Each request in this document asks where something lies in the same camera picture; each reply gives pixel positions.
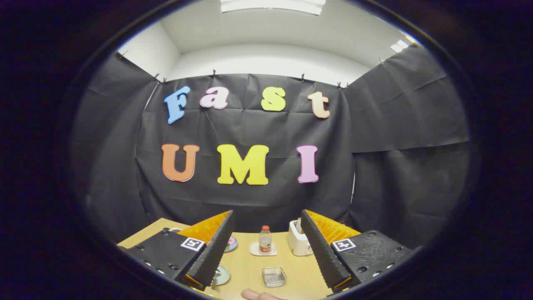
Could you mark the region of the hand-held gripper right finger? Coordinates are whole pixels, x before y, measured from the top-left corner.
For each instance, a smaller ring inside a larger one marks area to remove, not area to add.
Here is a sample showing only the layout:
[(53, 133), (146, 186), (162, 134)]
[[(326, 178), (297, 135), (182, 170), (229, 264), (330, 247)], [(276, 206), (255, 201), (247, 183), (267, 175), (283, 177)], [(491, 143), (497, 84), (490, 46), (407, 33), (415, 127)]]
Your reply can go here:
[(335, 294), (382, 277), (412, 253), (378, 230), (360, 233), (310, 210), (301, 211), (301, 228), (327, 287)]

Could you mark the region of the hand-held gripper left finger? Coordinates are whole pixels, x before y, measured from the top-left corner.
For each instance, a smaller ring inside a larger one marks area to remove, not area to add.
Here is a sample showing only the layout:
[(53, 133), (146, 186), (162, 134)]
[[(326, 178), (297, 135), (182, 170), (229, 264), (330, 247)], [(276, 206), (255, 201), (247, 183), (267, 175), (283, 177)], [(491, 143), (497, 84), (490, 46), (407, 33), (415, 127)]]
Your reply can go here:
[(204, 291), (212, 284), (234, 231), (234, 212), (219, 213), (184, 230), (163, 228), (120, 250), (154, 273)]

